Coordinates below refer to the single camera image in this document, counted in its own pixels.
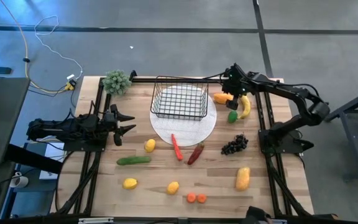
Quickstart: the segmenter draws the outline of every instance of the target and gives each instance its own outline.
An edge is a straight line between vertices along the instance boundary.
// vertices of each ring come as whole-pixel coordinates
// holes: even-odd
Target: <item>butcher block table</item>
[[[84,77],[76,116],[87,114],[91,100],[95,100],[101,77]],[[188,166],[185,162],[196,146],[181,147],[184,159],[178,161],[173,146],[160,139],[150,123],[150,103],[153,83],[133,83],[124,96],[113,97],[111,104],[117,104],[120,113],[134,116],[135,119],[121,123],[126,126],[136,124],[122,138],[122,146],[115,146],[113,133],[110,134],[106,150],[102,153],[99,173],[94,193],[91,215],[109,217],[188,217],[188,218],[244,218],[249,206],[259,207],[273,215],[272,199],[265,158],[260,152],[257,131],[259,119],[255,97],[248,94],[251,112],[246,119],[233,124],[227,123],[229,109],[216,105],[216,125],[211,135],[204,140],[205,148],[198,160]],[[219,84],[209,84],[209,95],[221,93]],[[101,106],[104,107],[106,93],[103,93]],[[262,97],[264,114],[267,114]],[[286,121],[292,117],[288,100],[270,95],[276,121]],[[237,134],[244,133],[249,139],[245,151],[225,156],[221,148],[232,141]],[[148,139],[157,144],[152,153],[144,150]],[[74,152],[62,168],[58,185],[58,204],[62,206],[78,185],[84,152]],[[146,164],[118,166],[116,161],[127,156],[150,156]],[[282,155],[288,188],[304,208],[313,213],[305,171],[300,159],[293,154]],[[234,185],[240,167],[250,167],[250,186],[238,192]],[[124,190],[122,183],[126,178],[135,178],[138,185],[134,190]],[[175,195],[167,195],[170,182],[179,182]],[[88,188],[85,189],[82,209],[85,207]],[[205,194],[204,204],[188,203],[186,195],[190,192]],[[280,208],[284,211],[281,190],[277,191]]]

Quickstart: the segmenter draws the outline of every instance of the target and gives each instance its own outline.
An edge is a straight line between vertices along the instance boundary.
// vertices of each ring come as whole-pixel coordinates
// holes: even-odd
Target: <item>wire basket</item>
[[[155,79],[150,111],[159,118],[201,121],[208,112],[208,82],[159,76]]]

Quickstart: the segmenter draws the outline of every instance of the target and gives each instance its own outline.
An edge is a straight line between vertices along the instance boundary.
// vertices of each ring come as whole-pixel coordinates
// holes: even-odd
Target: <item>red pepper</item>
[[[173,134],[171,136],[172,136],[173,148],[175,150],[175,153],[177,154],[178,160],[181,161],[183,159],[183,155],[180,152],[180,149],[178,147],[177,140],[175,139],[175,136]]]
[[[187,164],[192,165],[194,161],[197,160],[197,158],[203,152],[203,149],[204,149],[204,143],[203,142],[198,143],[197,147],[194,149],[193,153],[191,154]]]

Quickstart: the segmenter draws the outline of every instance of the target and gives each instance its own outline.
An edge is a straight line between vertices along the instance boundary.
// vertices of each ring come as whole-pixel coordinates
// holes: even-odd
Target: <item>black table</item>
[[[27,78],[0,78],[0,181],[12,177],[16,163],[59,173],[62,163],[9,144],[30,81]],[[9,181],[0,185],[0,212]]]

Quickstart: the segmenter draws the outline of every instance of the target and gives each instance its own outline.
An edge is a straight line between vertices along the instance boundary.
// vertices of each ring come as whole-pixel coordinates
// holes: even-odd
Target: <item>gray floor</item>
[[[34,25],[58,15],[61,26],[158,28],[257,28],[251,0],[7,0],[19,22]],[[266,29],[358,29],[358,1],[259,0]],[[0,4],[0,26],[13,21]],[[54,24],[53,20],[45,24]],[[33,32],[25,32],[32,60],[29,73],[45,88],[57,89],[78,67],[42,47]],[[274,77],[287,83],[310,83],[332,109],[358,95],[358,35],[266,35]],[[84,75],[109,70],[139,75],[207,76],[233,62],[244,70],[264,73],[258,34],[81,33],[56,32],[43,40],[63,55],[75,58]],[[24,76],[24,46],[19,32],[0,31],[0,66]],[[21,145],[29,121],[61,119],[70,94],[53,100],[28,93],[12,142]],[[306,176],[316,213],[336,213],[358,220],[358,180],[344,183],[342,175],[357,170],[339,120],[303,128],[315,143],[305,153]]]

